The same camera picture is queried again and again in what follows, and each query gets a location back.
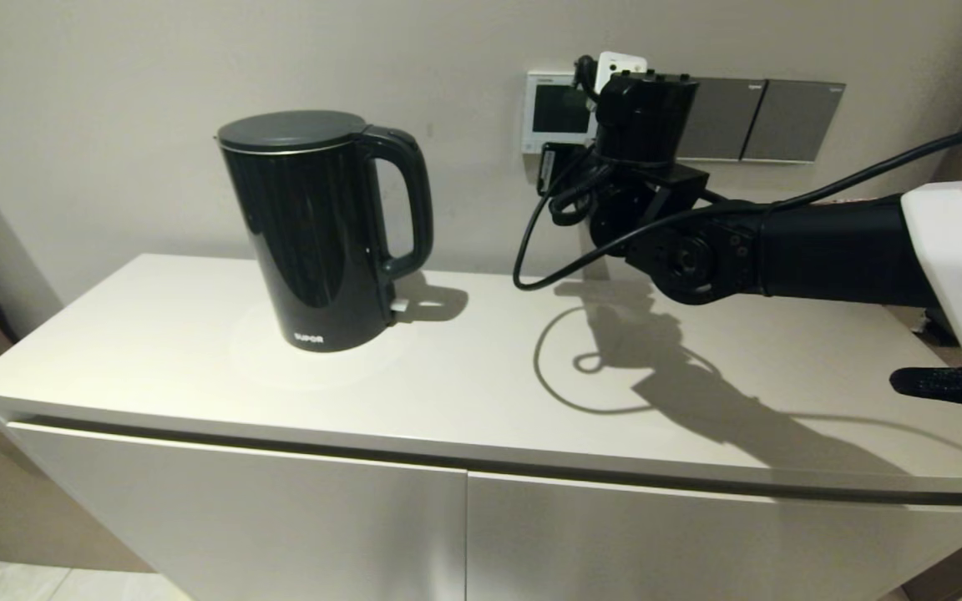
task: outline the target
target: cabinet door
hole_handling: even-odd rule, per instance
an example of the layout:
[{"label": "cabinet door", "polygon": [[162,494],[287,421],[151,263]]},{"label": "cabinet door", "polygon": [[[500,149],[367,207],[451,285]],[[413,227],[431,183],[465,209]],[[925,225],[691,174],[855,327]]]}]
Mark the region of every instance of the cabinet door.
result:
[{"label": "cabinet door", "polygon": [[464,596],[466,474],[12,422],[40,467],[195,601]]},{"label": "cabinet door", "polygon": [[469,601],[875,601],[962,544],[962,507],[469,474]]}]

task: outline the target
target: gray switch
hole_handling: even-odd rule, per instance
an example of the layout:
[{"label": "gray switch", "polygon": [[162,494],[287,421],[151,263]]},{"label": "gray switch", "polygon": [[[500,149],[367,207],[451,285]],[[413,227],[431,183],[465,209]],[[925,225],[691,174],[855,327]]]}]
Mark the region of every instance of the gray switch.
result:
[{"label": "gray switch", "polygon": [[843,93],[844,83],[768,80],[741,159],[813,163]]},{"label": "gray switch", "polygon": [[700,87],[678,145],[679,159],[740,160],[763,98],[762,79],[698,78]]}]

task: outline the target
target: tile floor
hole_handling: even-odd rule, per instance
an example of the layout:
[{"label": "tile floor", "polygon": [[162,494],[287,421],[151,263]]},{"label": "tile floor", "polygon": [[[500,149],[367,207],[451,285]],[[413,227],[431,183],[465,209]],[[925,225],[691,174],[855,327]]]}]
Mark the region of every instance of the tile floor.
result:
[{"label": "tile floor", "polygon": [[[158,574],[0,562],[0,601],[190,601]],[[879,601],[908,601],[894,591]]]}]

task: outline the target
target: black kettle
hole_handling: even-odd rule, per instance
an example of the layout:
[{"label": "black kettle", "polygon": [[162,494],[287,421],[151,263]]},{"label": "black kettle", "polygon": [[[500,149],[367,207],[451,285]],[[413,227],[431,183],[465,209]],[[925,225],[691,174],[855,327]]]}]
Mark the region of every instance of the black kettle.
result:
[{"label": "black kettle", "polygon": [[[362,345],[393,323],[393,281],[433,250],[433,207],[411,134],[354,114],[297,110],[221,127],[240,201],[284,339],[308,351]],[[413,250],[392,256],[375,159],[403,174]]]}]

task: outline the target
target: black handle grip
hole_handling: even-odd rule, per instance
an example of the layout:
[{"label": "black handle grip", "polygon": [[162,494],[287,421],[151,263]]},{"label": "black handle grip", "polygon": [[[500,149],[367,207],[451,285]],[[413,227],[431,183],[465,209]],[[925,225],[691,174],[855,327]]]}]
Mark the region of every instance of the black handle grip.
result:
[{"label": "black handle grip", "polygon": [[413,249],[407,255],[393,256],[382,264],[382,269],[390,278],[401,278],[421,269],[433,252],[433,201],[428,191],[425,158],[418,148],[418,142],[411,134],[400,129],[370,125],[360,134],[359,142],[366,148],[369,159],[385,159],[394,164],[408,186]]}]

